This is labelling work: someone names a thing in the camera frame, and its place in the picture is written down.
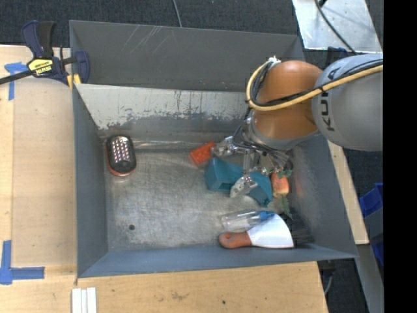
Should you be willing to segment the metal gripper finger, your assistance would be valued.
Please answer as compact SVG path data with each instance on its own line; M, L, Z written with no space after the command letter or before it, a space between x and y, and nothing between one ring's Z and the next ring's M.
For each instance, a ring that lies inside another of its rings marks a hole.
M244 175L233 184L229 196L237 198L238 196L247 195L257 186L258 184L249 175Z
M235 153L235 145L233 143L233 137L228 136L222 141L215 143L212 148L212 156L214 157L228 157Z

